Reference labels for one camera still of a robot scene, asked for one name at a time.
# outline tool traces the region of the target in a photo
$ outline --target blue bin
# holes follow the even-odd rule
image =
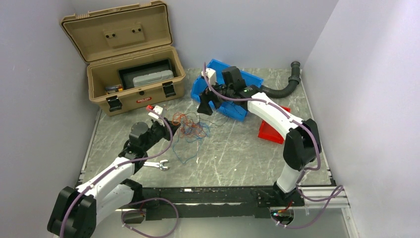
[[[229,65],[217,61],[215,59],[212,59],[210,63],[207,64],[207,68],[212,68],[216,70],[217,82],[219,84],[224,83],[222,70],[224,70],[227,67],[229,67]],[[245,79],[245,83],[247,84],[247,86],[255,85],[257,87],[260,87],[263,84],[264,80],[262,78],[258,78],[250,73],[241,70],[241,75]],[[199,102],[199,94],[202,93],[206,87],[206,82],[204,81],[204,79],[201,78],[201,75],[199,75],[196,81],[193,83],[193,88],[191,90],[191,98]],[[210,106],[214,109],[214,105],[212,102],[210,102]],[[239,121],[244,121],[245,116],[248,113],[241,106],[235,105],[232,102],[223,102],[217,111]]]

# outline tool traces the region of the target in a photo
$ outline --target toolbox lid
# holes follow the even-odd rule
[[[160,0],[66,16],[61,26],[87,63],[172,44]]]

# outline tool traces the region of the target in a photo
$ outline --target black pipe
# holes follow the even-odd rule
[[[290,64],[292,66],[292,75],[289,77],[289,84],[283,89],[271,89],[264,85],[261,85],[261,90],[270,98],[285,98],[295,91],[296,87],[301,82],[301,64],[297,61]]]

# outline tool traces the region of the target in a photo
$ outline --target red logo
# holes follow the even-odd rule
[[[137,103],[143,103],[143,102],[149,101],[151,99],[152,99],[151,97],[143,98],[143,99],[137,100]]]

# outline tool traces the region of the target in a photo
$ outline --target wrench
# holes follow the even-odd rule
[[[169,167],[164,165],[166,162],[168,162],[168,160],[161,160],[159,162],[146,161],[143,166],[156,167],[156,168],[159,168],[162,171],[165,171],[165,170],[169,170]]]

